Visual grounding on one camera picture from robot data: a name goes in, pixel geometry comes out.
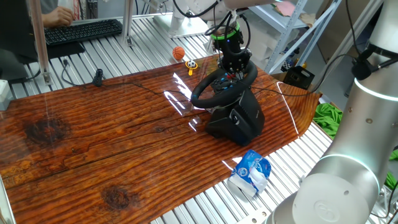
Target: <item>black steering wheel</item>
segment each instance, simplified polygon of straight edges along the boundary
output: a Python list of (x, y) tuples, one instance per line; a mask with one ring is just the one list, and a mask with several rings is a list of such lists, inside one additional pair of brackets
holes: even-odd
[(247, 75), (236, 82), (234, 85), (231, 85), (229, 88), (225, 87), (223, 91), (219, 94), (214, 95), (212, 98), (199, 100), (199, 96), (208, 87), (216, 80), (222, 80), (226, 77), (225, 70), (219, 68), (204, 78), (192, 91), (191, 102), (197, 108), (213, 108), (216, 106), (227, 106), (231, 103), (235, 102), (236, 99), (243, 93), (244, 90), (250, 87), (250, 85), (257, 78), (257, 68), (252, 61), (249, 61), (246, 67)]

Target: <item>black keyboard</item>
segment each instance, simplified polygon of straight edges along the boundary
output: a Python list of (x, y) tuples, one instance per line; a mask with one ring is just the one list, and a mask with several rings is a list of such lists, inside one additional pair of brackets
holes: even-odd
[(91, 40), (122, 33), (122, 24), (116, 19), (92, 22), (56, 29), (45, 29), (47, 45), (58, 45), (69, 42)]

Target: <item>person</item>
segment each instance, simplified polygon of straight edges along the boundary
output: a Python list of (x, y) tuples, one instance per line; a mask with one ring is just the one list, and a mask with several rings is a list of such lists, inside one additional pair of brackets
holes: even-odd
[(40, 0), (43, 25), (46, 28), (70, 26), (73, 22), (72, 10), (58, 6), (56, 0)]

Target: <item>glossy varnished wood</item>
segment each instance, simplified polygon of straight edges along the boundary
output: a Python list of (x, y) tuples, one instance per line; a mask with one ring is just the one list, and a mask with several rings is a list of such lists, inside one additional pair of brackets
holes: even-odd
[[(285, 104), (253, 89), (266, 117), (262, 135), (247, 147), (207, 135), (209, 112), (163, 91), (189, 92), (215, 59), (198, 60), (192, 77), (182, 63), (14, 100), (0, 112), (0, 174), (17, 222), (147, 223), (227, 178), (223, 161), (234, 166), (248, 149), (266, 156), (307, 130), (318, 95), (286, 96)], [(263, 71), (254, 84), (278, 85), (306, 93)]]

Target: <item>person's hand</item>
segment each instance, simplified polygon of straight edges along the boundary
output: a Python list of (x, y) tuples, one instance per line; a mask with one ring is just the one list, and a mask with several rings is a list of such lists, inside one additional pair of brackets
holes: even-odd
[(73, 22), (73, 13), (70, 9), (59, 6), (48, 14), (42, 14), (42, 19), (46, 28), (70, 26)]

